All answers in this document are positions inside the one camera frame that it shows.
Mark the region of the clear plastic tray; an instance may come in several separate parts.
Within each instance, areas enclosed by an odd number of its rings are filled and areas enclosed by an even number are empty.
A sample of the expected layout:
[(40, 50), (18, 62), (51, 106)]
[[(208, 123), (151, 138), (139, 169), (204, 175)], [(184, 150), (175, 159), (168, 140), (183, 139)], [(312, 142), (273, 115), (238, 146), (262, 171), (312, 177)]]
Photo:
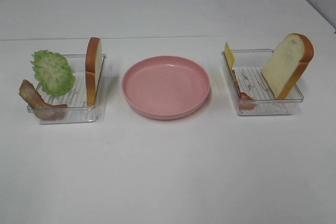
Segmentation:
[(230, 70), (226, 56), (223, 56), (223, 72), (230, 92), (230, 96), (238, 115), (288, 115), (293, 114), (296, 107), (303, 101), (303, 94), (297, 86), (294, 86), (283, 100), (274, 98), (261, 70), (271, 58), (272, 49), (236, 49), (233, 50), (235, 63), (233, 70), (241, 92), (248, 94), (256, 104), (252, 110), (240, 110), (239, 98), (235, 88), (234, 78)]
[(36, 91), (41, 95), (43, 100), (52, 105), (66, 104), (66, 108), (46, 108), (33, 109), (30, 105), (27, 106), (29, 113), (35, 115), (42, 114), (42, 118), (38, 118), (40, 124), (63, 124), (63, 123), (83, 123), (94, 122), (104, 115), (106, 107), (106, 54), (102, 54), (102, 68), (96, 94), (96, 99), (93, 106), (87, 106), (87, 89), (86, 89), (86, 73), (85, 73), (85, 58), (86, 55), (64, 55), (68, 63), (71, 65), (73, 75), (76, 77), (76, 82), (72, 89), (59, 97), (48, 95), (43, 92), (41, 86), (36, 86)]

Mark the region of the yellow cheese slice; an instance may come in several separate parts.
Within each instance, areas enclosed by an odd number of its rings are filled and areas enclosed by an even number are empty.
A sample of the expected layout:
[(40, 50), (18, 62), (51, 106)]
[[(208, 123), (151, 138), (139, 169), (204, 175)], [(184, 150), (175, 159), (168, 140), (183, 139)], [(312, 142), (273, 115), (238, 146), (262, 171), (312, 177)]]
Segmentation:
[(228, 42), (225, 42), (224, 54), (226, 56), (226, 60), (227, 60), (227, 63), (228, 63), (228, 66), (229, 66), (230, 70), (233, 71), (233, 66), (234, 66), (234, 63), (235, 63), (235, 56), (234, 56)]

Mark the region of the green lettuce leaf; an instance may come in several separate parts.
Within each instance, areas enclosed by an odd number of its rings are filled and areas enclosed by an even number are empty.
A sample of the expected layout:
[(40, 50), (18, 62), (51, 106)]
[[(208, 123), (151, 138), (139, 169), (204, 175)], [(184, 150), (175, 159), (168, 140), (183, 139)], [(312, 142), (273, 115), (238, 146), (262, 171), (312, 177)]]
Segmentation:
[(34, 77), (45, 93), (59, 97), (72, 89), (76, 77), (63, 55), (49, 50), (39, 50), (34, 52), (32, 57)]

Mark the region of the pink round plate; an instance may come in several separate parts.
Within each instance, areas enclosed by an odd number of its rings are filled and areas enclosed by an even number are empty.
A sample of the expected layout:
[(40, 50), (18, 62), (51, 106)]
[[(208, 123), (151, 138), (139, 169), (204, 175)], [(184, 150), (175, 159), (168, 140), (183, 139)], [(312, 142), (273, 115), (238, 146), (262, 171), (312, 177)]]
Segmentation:
[(177, 56), (156, 56), (130, 67), (122, 91), (129, 106), (141, 115), (159, 120), (179, 119), (206, 101), (211, 81), (196, 62)]

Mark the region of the bacon strip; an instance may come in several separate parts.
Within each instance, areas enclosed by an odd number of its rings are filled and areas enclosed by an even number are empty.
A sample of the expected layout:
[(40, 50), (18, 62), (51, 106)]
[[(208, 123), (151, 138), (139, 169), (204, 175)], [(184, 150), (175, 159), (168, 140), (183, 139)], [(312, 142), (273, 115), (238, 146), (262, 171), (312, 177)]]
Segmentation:
[(46, 103), (36, 91), (33, 84), (26, 79), (24, 79), (20, 85), (19, 95), (33, 110), (35, 110), (34, 114), (41, 120), (61, 120), (66, 115), (65, 111), (61, 110), (68, 107), (66, 104), (51, 105)]
[(252, 109), (254, 109), (256, 104), (253, 102), (253, 99), (248, 94), (246, 94), (244, 92), (241, 92), (241, 90), (240, 90), (235, 70), (232, 70), (232, 75), (233, 75), (233, 78), (234, 78), (235, 88), (236, 88), (237, 93), (238, 93), (238, 98), (240, 100), (239, 104), (238, 104), (238, 108), (240, 110), (252, 110)]

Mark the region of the bread slice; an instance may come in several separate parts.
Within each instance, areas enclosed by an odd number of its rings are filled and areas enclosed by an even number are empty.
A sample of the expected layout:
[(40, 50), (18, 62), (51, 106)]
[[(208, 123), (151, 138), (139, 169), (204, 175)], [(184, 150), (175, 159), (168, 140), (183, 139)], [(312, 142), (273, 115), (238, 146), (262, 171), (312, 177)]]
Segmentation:
[(275, 99), (287, 97), (313, 56), (312, 43), (305, 35), (292, 33), (283, 39), (261, 71)]
[(86, 60), (85, 60), (87, 106), (93, 106), (95, 103), (101, 67), (102, 67), (101, 40), (100, 38), (97, 37), (91, 37), (88, 43)]

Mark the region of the right clear plastic tray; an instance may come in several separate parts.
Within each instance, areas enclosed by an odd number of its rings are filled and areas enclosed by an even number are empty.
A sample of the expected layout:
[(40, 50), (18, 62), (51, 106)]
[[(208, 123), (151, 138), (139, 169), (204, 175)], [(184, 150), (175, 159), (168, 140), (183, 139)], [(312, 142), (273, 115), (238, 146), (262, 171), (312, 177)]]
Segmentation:
[(271, 58), (272, 49), (236, 49), (233, 50), (235, 63), (233, 70), (241, 92), (248, 94), (256, 104), (252, 110), (240, 110), (239, 98), (235, 88), (234, 78), (230, 70), (226, 56), (223, 56), (223, 72), (230, 92), (230, 96), (238, 115), (288, 115), (293, 114), (296, 107), (303, 101), (303, 94), (297, 86), (294, 86), (283, 100), (274, 98), (261, 70)]

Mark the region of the left clear plastic tray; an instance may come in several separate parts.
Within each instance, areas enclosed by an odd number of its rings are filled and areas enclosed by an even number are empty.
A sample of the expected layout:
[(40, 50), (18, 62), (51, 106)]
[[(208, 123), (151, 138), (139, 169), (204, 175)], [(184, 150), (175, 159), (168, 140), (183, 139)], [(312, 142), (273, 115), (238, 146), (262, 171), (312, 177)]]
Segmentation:
[(85, 73), (85, 58), (86, 55), (64, 55), (68, 63), (71, 65), (73, 75), (76, 77), (76, 82), (72, 89), (59, 97), (48, 95), (43, 92), (41, 86), (36, 86), (36, 91), (41, 95), (43, 100), (52, 105), (66, 104), (66, 108), (46, 108), (33, 109), (30, 105), (27, 106), (29, 113), (35, 115), (42, 114), (42, 118), (38, 118), (40, 124), (63, 124), (63, 123), (83, 123), (94, 122), (104, 115), (106, 107), (106, 54), (102, 54), (102, 68), (96, 94), (96, 99), (93, 106), (87, 106), (87, 89), (86, 89), (86, 73)]

